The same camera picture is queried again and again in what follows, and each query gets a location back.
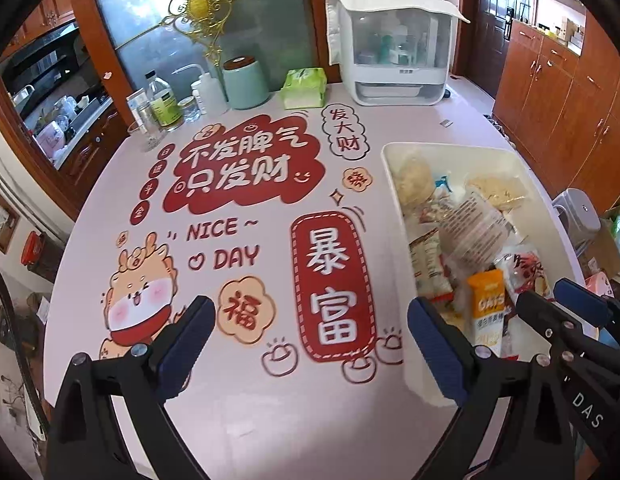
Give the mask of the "gold door ornament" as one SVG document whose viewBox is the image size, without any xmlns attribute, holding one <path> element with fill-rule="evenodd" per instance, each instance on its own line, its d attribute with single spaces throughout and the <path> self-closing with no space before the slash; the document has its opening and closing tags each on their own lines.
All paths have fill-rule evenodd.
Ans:
<svg viewBox="0 0 620 480">
<path fill-rule="evenodd" d="M 158 23 L 118 44 L 118 51 L 133 41 L 153 32 L 158 28 L 172 27 L 180 35 L 200 44 L 204 48 L 204 57 L 215 68 L 221 67 L 222 47 L 220 38 L 224 34 L 225 24 L 233 11 L 237 0 L 169 0 L 168 14 Z"/>
</svg>

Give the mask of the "small clear glass jar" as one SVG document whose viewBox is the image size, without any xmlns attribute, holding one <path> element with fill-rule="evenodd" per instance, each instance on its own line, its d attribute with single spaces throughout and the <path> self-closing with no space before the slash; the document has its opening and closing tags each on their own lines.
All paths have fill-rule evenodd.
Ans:
<svg viewBox="0 0 620 480">
<path fill-rule="evenodd" d="M 195 122 L 200 117 L 200 109 L 194 96 L 186 96 L 178 105 L 184 122 Z"/>
</svg>

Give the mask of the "mint green canister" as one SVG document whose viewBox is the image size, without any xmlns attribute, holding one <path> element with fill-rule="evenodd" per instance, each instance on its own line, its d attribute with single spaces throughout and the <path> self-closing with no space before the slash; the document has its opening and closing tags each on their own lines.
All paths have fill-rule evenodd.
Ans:
<svg viewBox="0 0 620 480">
<path fill-rule="evenodd" d="M 250 110 L 269 99 L 266 77 L 253 56 L 242 55 L 225 61 L 222 75 L 225 92 L 233 110 Z"/>
</svg>

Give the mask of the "pink printed table mat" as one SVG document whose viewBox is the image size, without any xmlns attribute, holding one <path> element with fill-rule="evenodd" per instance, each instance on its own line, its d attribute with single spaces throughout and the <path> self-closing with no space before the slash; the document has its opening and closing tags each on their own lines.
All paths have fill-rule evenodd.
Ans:
<svg viewBox="0 0 620 480">
<path fill-rule="evenodd" d="M 214 330 L 165 410 L 207 478 L 412 478 L 455 405 L 426 403 L 403 377 L 391 142 L 513 151 L 457 96 L 368 107 L 339 84 L 315 110 L 275 96 L 183 126 L 150 152 L 124 142 L 54 284 L 54 411 L 75 354 L 120 358 L 205 296 Z M 112 404 L 135 469 L 158 478 L 124 399 Z"/>
</svg>

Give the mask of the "yellow blue snack packet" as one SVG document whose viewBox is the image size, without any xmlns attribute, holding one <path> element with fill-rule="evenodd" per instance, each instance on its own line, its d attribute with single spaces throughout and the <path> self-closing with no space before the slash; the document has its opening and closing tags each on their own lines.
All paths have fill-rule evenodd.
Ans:
<svg viewBox="0 0 620 480">
<path fill-rule="evenodd" d="M 441 222 L 456 206 L 456 199 L 447 176 L 435 181 L 435 189 L 422 205 L 420 221 L 422 223 Z"/>
</svg>

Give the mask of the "green tissue pack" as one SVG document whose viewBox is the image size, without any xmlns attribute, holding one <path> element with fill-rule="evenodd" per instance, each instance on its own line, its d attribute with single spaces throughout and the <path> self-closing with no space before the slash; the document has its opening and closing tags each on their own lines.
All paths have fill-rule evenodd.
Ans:
<svg viewBox="0 0 620 480">
<path fill-rule="evenodd" d="M 286 110 L 321 108 L 326 100 L 327 78 L 322 67 L 289 70 L 280 95 Z"/>
</svg>

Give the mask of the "clear bag brown snack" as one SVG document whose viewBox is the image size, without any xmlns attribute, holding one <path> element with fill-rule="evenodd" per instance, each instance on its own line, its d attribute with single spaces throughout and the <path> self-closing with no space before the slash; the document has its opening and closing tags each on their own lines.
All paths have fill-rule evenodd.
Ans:
<svg viewBox="0 0 620 480">
<path fill-rule="evenodd" d="M 527 290 L 545 299 L 552 298 L 538 250 L 531 244 L 504 246 L 493 263 L 503 273 L 505 288 L 513 304 Z"/>
</svg>

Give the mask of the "pink plastic stool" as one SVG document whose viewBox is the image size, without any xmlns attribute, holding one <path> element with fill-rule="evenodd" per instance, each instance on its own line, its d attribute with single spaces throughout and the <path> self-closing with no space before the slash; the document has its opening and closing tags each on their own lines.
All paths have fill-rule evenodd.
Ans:
<svg viewBox="0 0 620 480">
<path fill-rule="evenodd" d="M 586 289 L 598 296 L 613 297 L 614 291 L 605 272 L 600 271 L 586 279 Z"/>
</svg>

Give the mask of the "clear bag brown bread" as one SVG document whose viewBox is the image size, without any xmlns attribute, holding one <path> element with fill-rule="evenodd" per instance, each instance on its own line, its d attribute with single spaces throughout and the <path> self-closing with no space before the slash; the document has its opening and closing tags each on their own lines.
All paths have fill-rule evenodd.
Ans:
<svg viewBox="0 0 620 480">
<path fill-rule="evenodd" d="M 488 268 L 513 233 L 502 212 L 474 188 L 439 223 L 442 252 L 466 273 Z"/>
</svg>

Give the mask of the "round beige cracker pack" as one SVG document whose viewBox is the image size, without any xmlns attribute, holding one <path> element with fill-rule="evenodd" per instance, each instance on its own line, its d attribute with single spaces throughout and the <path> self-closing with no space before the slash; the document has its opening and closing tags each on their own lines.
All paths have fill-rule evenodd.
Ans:
<svg viewBox="0 0 620 480">
<path fill-rule="evenodd" d="M 403 211 L 411 211 L 429 200 L 435 182 L 428 162 L 418 155 L 407 157 L 392 174 L 398 200 Z"/>
</svg>

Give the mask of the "white plastic bin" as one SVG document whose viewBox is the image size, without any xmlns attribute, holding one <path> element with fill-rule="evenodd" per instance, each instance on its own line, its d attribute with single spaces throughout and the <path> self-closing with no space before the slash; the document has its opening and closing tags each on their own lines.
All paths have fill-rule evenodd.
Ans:
<svg viewBox="0 0 620 480">
<path fill-rule="evenodd" d="M 461 192 L 469 177 L 482 174 L 516 177 L 526 188 L 527 198 L 511 213 L 517 231 L 534 245 L 541 257 L 551 284 L 560 278 L 582 285 L 583 274 L 572 243 L 560 223 L 550 196 L 526 162 L 512 150 L 425 142 L 391 142 L 382 148 L 382 162 L 388 182 L 410 156 L 420 156 L 428 162 L 434 174 L 451 178 L 454 192 Z M 390 191 L 392 207 L 387 211 L 389 247 L 394 267 L 394 283 L 399 301 L 399 321 L 403 330 L 403 377 L 406 386 L 426 403 L 441 408 L 453 402 L 440 392 L 436 380 L 406 324 L 408 305 L 417 296 L 409 254 L 408 234 L 395 190 Z"/>
</svg>

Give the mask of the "grey plastic stool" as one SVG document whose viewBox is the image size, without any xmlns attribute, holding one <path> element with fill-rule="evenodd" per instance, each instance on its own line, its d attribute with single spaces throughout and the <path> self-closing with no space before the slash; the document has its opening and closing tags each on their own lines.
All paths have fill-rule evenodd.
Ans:
<svg viewBox="0 0 620 480">
<path fill-rule="evenodd" d="M 566 188 L 552 200 L 552 205 L 576 255 L 581 256 L 601 229 L 589 196 L 579 188 Z"/>
</svg>

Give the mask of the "white squeeze bottle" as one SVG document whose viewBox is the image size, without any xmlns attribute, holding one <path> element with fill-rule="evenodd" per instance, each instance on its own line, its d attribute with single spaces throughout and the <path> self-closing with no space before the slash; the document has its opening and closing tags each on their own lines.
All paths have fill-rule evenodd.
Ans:
<svg viewBox="0 0 620 480">
<path fill-rule="evenodd" d="M 225 99 L 221 82 L 198 64 L 181 66 L 172 73 L 176 75 L 187 70 L 198 71 L 197 78 L 191 83 L 191 89 L 200 112 L 208 118 L 217 118 L 225 114 L 229 110 L 229 104 Z"/>
</svg>

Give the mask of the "cardboard box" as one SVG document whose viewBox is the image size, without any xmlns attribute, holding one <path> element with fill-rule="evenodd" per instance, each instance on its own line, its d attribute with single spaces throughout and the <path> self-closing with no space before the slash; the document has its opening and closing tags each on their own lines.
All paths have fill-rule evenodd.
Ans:
<svg viewBox="0 0 620 480">
<path fill-rule="evenodd" d="M 601 229 L 586 249 L 586 261 L 591 271 L 604 271 L 609 278 L 620 276 L 620 206 L 605 211 Z"/>
</svg>

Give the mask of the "green snack packet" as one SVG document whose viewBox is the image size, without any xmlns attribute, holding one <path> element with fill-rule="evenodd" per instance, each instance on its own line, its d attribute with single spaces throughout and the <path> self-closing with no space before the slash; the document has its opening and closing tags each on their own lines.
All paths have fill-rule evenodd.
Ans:
<svg viewBox="0 0 620 480">
<path fill-rule="evenodd" d="M 448 301 L 454 290 L 448 278 L 440 246 L 439 229 L 430 226 L 409 244 L 418 294 L 432 301 Z"/>
</svg>

